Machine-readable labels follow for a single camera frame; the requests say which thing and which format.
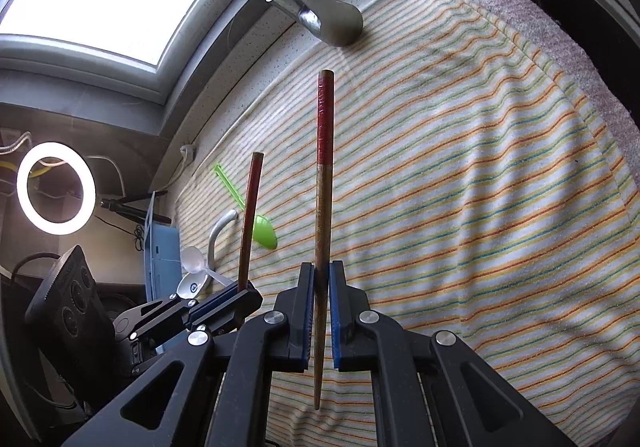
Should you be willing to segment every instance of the power outlet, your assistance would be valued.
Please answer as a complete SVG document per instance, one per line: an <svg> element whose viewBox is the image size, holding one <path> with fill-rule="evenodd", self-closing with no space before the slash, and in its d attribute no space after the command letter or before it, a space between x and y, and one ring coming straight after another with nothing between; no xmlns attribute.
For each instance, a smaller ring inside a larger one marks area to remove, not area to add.
<svg viewBox="0 0 640 447"><path fill-rule="evenodd" d="M2 139L2 146L6 147L14 143L20 138L22 133L17 129L9 129L7 127L0 127L0 138ZM27 149L26 145L18 147L17 152L24 152Z"/></svg>

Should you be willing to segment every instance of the yellow cable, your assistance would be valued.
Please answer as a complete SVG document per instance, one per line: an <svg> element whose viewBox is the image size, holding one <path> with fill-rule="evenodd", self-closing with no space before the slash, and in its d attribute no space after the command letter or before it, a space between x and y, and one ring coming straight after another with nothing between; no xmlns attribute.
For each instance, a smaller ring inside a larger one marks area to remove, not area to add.
<svg viewBox="0 0 640 447"><path fill-rule="evenodd" d="M0 167L4 167L5 169L11 169L13 172L17 173L18 168L11 162L3 162L0 161ZM49 172L51 167L41 167L35 171L31 171L29 173L29 178L37 178L38 176L42 176L44 173Z"/></svg>

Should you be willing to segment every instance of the green spoon handle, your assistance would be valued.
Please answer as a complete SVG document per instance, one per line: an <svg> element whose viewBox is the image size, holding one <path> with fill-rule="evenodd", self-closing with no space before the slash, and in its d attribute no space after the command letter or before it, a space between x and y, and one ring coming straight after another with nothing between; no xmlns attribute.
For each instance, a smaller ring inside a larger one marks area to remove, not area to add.
<svg viewBox="0 0 640 447"><path fill-rule="evenodd" d="M233 184L229 181L229 178L226 177L225 172L222 170L222 166L219 163L216 163L213 166L213 172L218 175L222 184L226 187L226 190L229 191L231 197L235 199L236 203L240 206L240 210L244 210L244 200L240 195L240 192L233 186Z"/></svg>

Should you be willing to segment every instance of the window frame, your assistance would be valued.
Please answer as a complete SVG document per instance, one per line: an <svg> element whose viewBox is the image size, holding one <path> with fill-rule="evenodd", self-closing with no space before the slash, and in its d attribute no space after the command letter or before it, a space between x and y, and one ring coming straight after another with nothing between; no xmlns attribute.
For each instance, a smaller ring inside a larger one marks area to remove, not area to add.
<svg viewBox="0 0 640 447"><path fill-rule="evenodd" d="M164 106L185 65L231 1L194 0L157 65L76 43L0 34L0 68L66 78ZM2 12L10 5L11 0Z"/></svg>

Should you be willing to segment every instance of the spoon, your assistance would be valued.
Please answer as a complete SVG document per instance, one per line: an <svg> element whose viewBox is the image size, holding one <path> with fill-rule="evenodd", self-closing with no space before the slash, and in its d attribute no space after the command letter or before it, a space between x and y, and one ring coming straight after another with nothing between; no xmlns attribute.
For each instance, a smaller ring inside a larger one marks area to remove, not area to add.
<svg viewBox="0 0 640 447"><path fill-rule="evenodd" d="M222 170L222 166L219 163L216 163L213 166L213 172L218 175L220 181L222 181L222 185L226 187L226 190L229 191L231 197L235 199L240 209L244 211L245 205L242 196L231 183L229 178L226 177L226 174ZM278 238L276 237L276 232L273 230L273 225L267 218L261 216L260 214L256 214L255 216L254 231L252 233L252 237L253 240L258 243L258 245L262 245L263 247L265 247L265 249L275 250L278 245Z"/></svg>
<svg viewBox="0 0 640 447"><path fill-rule="evenodd" d="M180 260L184 269L189 274L197 275L206 273L223 286L229 286L233 281L227 279L224 275L220 275L218 272L210 270L204 261L204 255L197 247L187 247L180 252Z"/></svg>

